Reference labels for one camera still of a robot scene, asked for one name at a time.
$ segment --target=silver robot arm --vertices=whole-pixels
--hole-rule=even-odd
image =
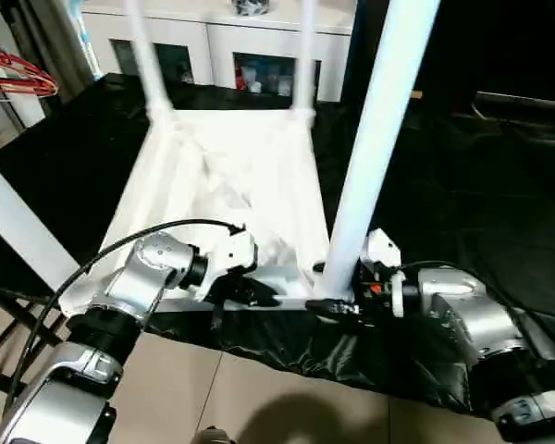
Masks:
[[[457,268],[406,277],[400,250],[381,229],[369,234],[361,261],[360,280],[370,284],[355,302],[309,301],[307,308],[367,327],[382,315],[439,319],[468,364],[474,408],[508,442],[555,443],[555,344],[533,319],[490,298],[482,282]]]
[[[470,366],[475,408],[506,441],[555,442],[555,346],[540,327],[521,311],[510,314],[461,270],[420,270],[418,281],[424,315],[443,320]]]
[[[68,340],[8,410],[0,444],[106,443],[116,419],[108,400],[164,291],[202,294],[230,271],[255,267],[256,246],[245,231],[206,256],[164,232],[137,240],[86,313],[70,319]]]

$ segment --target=black tarp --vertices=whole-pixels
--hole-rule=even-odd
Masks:
[[[180,86],[169,95],[183,109],[289,105],[216,87]],[[109,75],[1,150],[0,171],[82,262],[103,239],[147,128],[137,81]],[[329,225],[354,128],[346,109],[317,107],[314,151]],[[473,268],[536,313],[555,339],[555,142],[517,134],[512,123],[411,109],[373,226],[398,243],[406,262]],[[47,293],[1,240],[0,293]],[[436,320],[383,318],[368,330],[306,312],[237,312],[226,313],[215,332],[210,321],[209,313],[157,314],[151,330],[280,370],[478,413],[470,407],[465,365]]]

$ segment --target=cabinet door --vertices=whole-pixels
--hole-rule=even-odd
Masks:
[[[129,21],[123,16],[82,14],[92,49],[104,73],[138,75]],[[205,25],[146,18],[165,80],[213,84]]]
[[[293,88],[299,32],[208,25],[208,38],[217,86],[282,95]],[[339,101],[349,46],[350,36],[315,35],[318,100]]]

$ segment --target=black cable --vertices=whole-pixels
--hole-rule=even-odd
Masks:
[[[87,263],[79,267],[74,273],[70,275],[66,281],[54,292],[51,298],[45,303],[44,308],[42,309],[39,316],[37,316],[37,323],[31,330],[27,341],[25,342],[25,346],[22,349],[20,357],[18,358],[17,368],[15,369],[14,374],[12,375],[12,383],[10,384],[10,389],[8,390],[8,394],[6,396],[6,401],[4,404],[4,410],[2,415],[4,416],[8,409],[12,406],[14,402],[15,396],[17,394],[17,389],[19,388],[20,380],[22,378],[25,359],[27,355],[31,352],[33,343],[37,338],[37,334],[39,329],[43,325],[45,318],[51,310],[56,306],[59,297],[64,294],[64,292],[84,273],[86,273],[94,264],[99,262],[105,256],[110,254],[111,252],[117,250],[118,248],[135,241],[139,238],[143,238],[144,236],[148,236],[149,234],[156,233],[162,229],[173,228],[173,227],[180,227],[183,225],[213,225],[217,227],[227,228],[230,231],[230,234],[236,234],[242,231],[244,228],[237,227],[235,225],[229,224],[227,222],[222,222],[219,220],[212,220],[212,219],[185,219],[185,220],[175,220],[172,222],[166,222],[164,224],[154,225],[153,227],[149,227],[138,231],[136,233],[130,234],[129,236],[112,243],[108,247],[103,248],[102,251],[95,254]]]

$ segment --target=tile floor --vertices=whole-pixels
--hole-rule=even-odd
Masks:
[[[0,331],[7,321],[0,311]],[[6,369],[22,340],[0,356]],[[3,401],[0,393],[0,412]],[[140,338],[113,405],[113,444],[187,444],[211,425],[239,444],[502,442],[487,421],[152,335]]]

